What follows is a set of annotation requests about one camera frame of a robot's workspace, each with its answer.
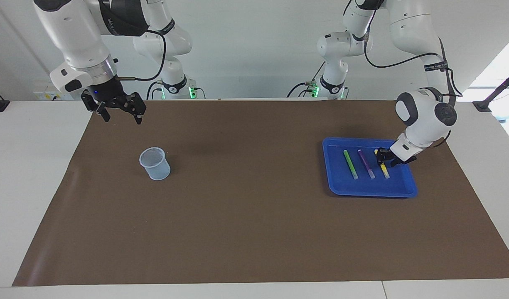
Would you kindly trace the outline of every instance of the white wall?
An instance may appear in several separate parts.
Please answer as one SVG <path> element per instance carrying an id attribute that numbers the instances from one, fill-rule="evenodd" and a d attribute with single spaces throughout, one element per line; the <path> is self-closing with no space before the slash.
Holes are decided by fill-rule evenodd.
<path id="1" fill-rule="evenodd" d="M 211 98 L 281 97 L 294 84 L 310 80 L 322 58 L 317 39 L 343 30 L 341 14 L 346 0 L 169 0 L 178 24 L 193 37 L 192 53 L 180 57 L 184 70 Z M 509 42 L 509 0 L 431 0 L 435 29 L 445 44 L 450 67 L 462 90 Z M 47 80 L 43 68 L 53 69 L 62 55 L 51 44 L 32 8 L 32 0 L 0 0 L 0 8 L 40 63 L 8 66 L 22 80 Z M 389 37 L 389 16 L 380 11 L 372 25 L 375 38 L 371 59 L 378 63 L 410 57 L 396 49 Z M 133 49 L 128 37 L 105 36 L 113 56 L 120 59 L 120 76 L 150 76 L 157 66 Z M 13 51 L 0 52 L 0 61 L 16 59 Z M 364 57 L 347 59 L 351 98 L 396 98 L 402 91 L 426 85 L 420 61 L 379 70 Z M 8 87 L 0 88 L 5 92 Z M 21 84 L 21 93 L 30 86 Z M 146 83 L 125 83 L 127 92 L 145 94 Z"/>

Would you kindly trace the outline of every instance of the green marker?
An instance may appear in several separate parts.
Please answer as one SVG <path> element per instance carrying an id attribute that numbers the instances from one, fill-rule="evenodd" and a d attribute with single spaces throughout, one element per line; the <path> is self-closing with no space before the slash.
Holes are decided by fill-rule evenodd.
<path id="1" fill-rule="evenodd" d="M 343 154 L 345 155 L 345 159 L 347 159 L 347 164 L 349 164 L 349 168 L 351 169 L 352 176 L 355 180 L 357 180 L 357 173 L 356 169 L 354 168 L 354 165 L 352 164 L 351 157 L 349 156 L 349 152 L 347 150 L 343 151 Z"/>

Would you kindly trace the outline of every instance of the marker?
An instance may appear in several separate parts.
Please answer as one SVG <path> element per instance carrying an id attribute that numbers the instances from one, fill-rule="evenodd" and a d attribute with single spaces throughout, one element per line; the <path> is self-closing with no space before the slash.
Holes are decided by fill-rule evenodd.
<path id="1" fill-rule="evenodd" d="M 359 157 L 361 157 L 361 161 L 363 161 L 363 165 L 365 165 L 365 168 L 367 169 L 367 172 L 369 173 L 369 176 L 372 179 L 375 179 L 376 176 L 374 175 L 374 172 L 372 172 L 371 167 L 367 163 L 367 159 L 365 159 L 365 155 L 363 154 L 363 151 L 361 149 L 359 149 L 359 150 L 357 150 L 357 153 L 358 153 Z"/>
<path id="2" fill-rule="evenodd" d="M 375 150 L 374 150 L 374 154 L 375 154 L 375 155 L 378 155 L 378 150 L 377 150 L 377 149 L 375 149 Z M 389 176 L 389 172 L 387 172 L 387 167 L 386 167 L 385 163 L 382 163 L 382 164 L 380 165 L 380 167 L 382 168 L 382 172 L 384 172 L 384 176 L 385 176 L 385 178 L 386 178 L 386 179 L 391 178 L 391 176 Z"/>
<path id="3" fill-rule="evenodd" d="M 357 180 L 356 169 L 354 168 L 354 165 L 352 164 L 351 157 L 349 156 L 349 151 L 347 151 L 347 150 L 343 151 L 343 155 L 345 155 L 345 159 L 347 159 L 347 164 L 349 165 L 349 168 L 351 169 L 353 178 L 355 180 Z"/>

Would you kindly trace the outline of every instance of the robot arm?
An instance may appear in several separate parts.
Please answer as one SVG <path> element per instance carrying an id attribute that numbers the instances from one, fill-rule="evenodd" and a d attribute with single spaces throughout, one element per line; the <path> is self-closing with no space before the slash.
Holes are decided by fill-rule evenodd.
<path id="1" fill-rule="evenodd" d="M 164 34 L 167 49 L 162 40 L 153 34 L 144 34 L 133 39 L 134 48 L 140 55 L 160 64 L 166 51 L 165 65 L 161 73 L 164 94 L 168 99 L 194 98 L 195 83 L 184 74 L 182 64 L 175 56 L 184 55 L 192 50 L 192 38 L 184 29 L 175 23 L 164 0 L 148 0 L 150 25 L 153 30 Z"/>
<path id="2" fill-rule="evenodd" d="M 51 72 L 55 87 L 73 92 L 88 110 L 110 119 L 106 108 L 119 108 L 142 122 L 146 106 L 138 93 L 127 95 L 101 34 L 141 36 L 148 30 L 145 0 L 34 0 L 34 9 L 64 63 Z"/>
<path id="3" fill-rule="evenodd" d="M 364 49 L 370 38 L 369 24 L 376 11 L 382 8 L 387 9 L 391 17 L 393 43 L 400 50 L 420 57 L 428 80 L 427 87 L 402 93 L 397 99 L 396 112 L 407 129 L 391 148 L 380 148 L 377 156 L 379 164 L 387 162 L 395 166 L 414 161 L 416 155 L 433 142 L 448 136 L 457 120 L 454 109 L 457 95 L 448 75 L 443 44 L 433 29 L 427 0 L 351 0 L 343 18 L 349 43 L 346 49 L 361 46 L 361 51 L 345 51 L 340 57 L 367 55 Z"/>

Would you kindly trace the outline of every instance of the yellow marker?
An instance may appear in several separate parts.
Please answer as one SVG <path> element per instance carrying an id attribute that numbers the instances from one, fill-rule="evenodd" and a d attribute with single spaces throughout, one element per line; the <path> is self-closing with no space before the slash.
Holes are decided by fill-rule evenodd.
<path id="1" fill-rule="evenodd" d="M 377 149 L 374 150 L 374 154 L 378 155 L 378 150 Z M 380 168 L 382 168 L 382 172 L 384 172 L 384 176 L 385 176 L 386 179 L 391 178 L 391 176 L 389 176 L 389 172 L 387 172 L 387 167 L 386 167 L 385 163 L 382 163 L 380 165 Z"/>

